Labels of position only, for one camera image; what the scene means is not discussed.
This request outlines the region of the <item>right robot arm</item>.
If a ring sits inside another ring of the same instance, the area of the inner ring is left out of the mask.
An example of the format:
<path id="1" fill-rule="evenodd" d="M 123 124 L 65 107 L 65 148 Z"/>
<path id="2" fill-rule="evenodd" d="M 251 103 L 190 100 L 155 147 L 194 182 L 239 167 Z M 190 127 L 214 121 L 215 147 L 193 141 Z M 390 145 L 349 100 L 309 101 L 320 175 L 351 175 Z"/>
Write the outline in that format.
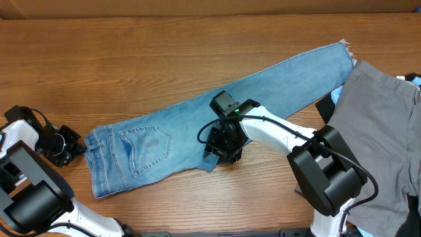
<path id="1" fill-rule="evenodd" d="M 301 193 L 314 207 L 314 219 L 307 230 L 284 230 L 282 236 L 347 235 L 347 215 L 368 173 L 335 128 L 298 126 L 252 99 L 239 103 L 225 91 L 213 97 L 210 107 L 218 119 L 207 124 L 205 156 L 235 163 L 248 142 L 259 141 L 287 157 Z"/>

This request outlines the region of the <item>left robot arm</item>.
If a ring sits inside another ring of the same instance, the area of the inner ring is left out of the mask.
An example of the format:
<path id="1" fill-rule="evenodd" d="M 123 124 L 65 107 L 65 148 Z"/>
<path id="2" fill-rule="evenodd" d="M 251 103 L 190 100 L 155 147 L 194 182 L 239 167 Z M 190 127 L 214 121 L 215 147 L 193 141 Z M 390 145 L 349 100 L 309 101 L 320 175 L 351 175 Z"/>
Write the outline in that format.
<path id="1" fill-rule="evenodd" d="M 37 109 L 15 105 L 1 127 L 1 232 L 7 236 L 136 237 L 117 219 L 104 217 L 74 197 L 55 170 L 67 166 L 86 147 L 68 126 L 40 123 Z"/>

